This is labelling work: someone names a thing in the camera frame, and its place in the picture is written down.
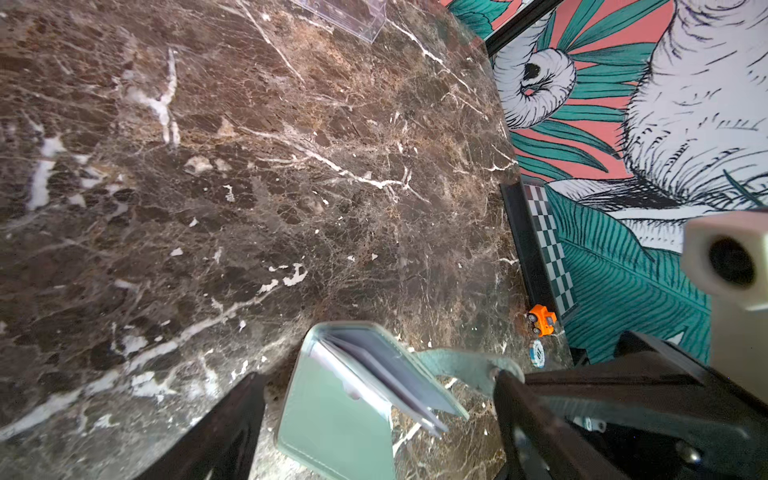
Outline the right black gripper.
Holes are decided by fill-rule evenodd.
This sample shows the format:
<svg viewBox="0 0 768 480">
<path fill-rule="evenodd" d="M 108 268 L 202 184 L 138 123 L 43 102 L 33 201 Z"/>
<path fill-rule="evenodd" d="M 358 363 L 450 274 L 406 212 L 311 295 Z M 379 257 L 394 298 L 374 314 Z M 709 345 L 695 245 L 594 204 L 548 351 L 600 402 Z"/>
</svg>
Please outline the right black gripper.
<svg viewBox="0 0 768 480">
<path fill-rule="evenodd" d="M 612 360 L 520 380 L 624 479 L 763 479 L 767 406 L 680 347 L 635 332 Z M 531 479 L 552 479 L 521 432 Z"/>
</svg>

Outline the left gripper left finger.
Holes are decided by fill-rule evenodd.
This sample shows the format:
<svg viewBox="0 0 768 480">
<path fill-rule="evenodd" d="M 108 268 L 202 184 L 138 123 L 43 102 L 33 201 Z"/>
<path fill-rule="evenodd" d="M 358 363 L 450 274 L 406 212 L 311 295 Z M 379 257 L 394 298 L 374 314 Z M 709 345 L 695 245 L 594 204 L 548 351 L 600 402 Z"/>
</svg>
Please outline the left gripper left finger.
<svg viewBox="0 0 768 480">
<path fill-rule="evenodd" d="M 247 479 L 265 411 L 267 378 L 246 375 L 140 479 Z"/>
</svg>

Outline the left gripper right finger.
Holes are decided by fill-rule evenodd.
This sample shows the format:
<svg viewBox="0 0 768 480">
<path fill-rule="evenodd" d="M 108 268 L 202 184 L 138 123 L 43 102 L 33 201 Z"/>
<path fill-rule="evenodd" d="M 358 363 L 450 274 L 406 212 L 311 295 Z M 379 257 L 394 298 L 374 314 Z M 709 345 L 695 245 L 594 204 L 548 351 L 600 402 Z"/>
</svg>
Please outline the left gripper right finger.
<svg viewBox="0 0 768 480">
<path fill-rule="evenodd" d="M 506 462 L 499 479 L 531 479 L 520 457 L 516 433 L 521 432 L 552 479 L 624 479 L 626 475 L 605 459 L 565 421 L 555 416 L 512 373 L 495 375 L 493 403 Z"/>
</svg>

